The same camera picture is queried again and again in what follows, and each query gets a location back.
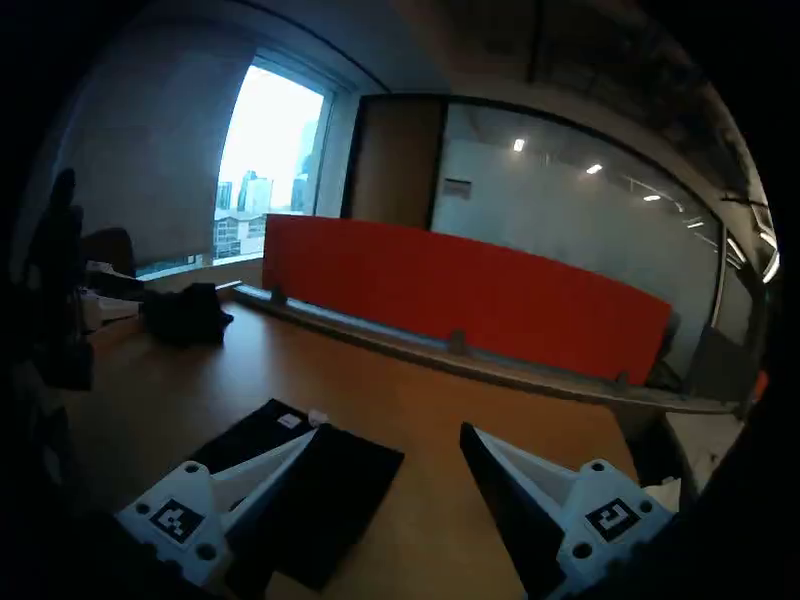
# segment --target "white paper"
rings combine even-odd
[[[283,425],[284,427],[288,427],[289,429],[294,429],[297,427],[297,424],[300,422],[300,417],[295,417],[292,414],[286,413],[281,418],[278,419],[278,423]]]

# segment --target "desk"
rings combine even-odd
[[[172,349],[134,332],[97,349],[95,386],[65,395],[94,501],[117,510],[275,397],[317,408],[405,461],[325,598],[513,598],[522,586],[458,445],[462,421],[577,468],[635,477],[611,412],[406,363],[228,303],[224,347]],[[316,594],[276,573],[270,598]]]

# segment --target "orange partition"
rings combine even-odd
[[[589,271],[421,229],[270,215],[262,285],[347,315],[585,375],[642,384],[665,302]]]

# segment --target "glass wall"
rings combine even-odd
[[[669,303],[665,363],[682,378],[708,322],[719,222],[616,145],[520,113],[451,104],[434,231],[537,254]]]

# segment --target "wooden table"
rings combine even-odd
[[[403,362],[256,310],[224,347],[172,349],[148,334],[97,349],[95,386],[65,396],[90,495],[117,510],[271,397],[316,408],[405,461],[325,598],[513,598],[522,586],[458,444],[470,421],[569,468],[602,457],[632,477],[605,407],[532,395]],[[276,573],[270,598],[318,597]]]

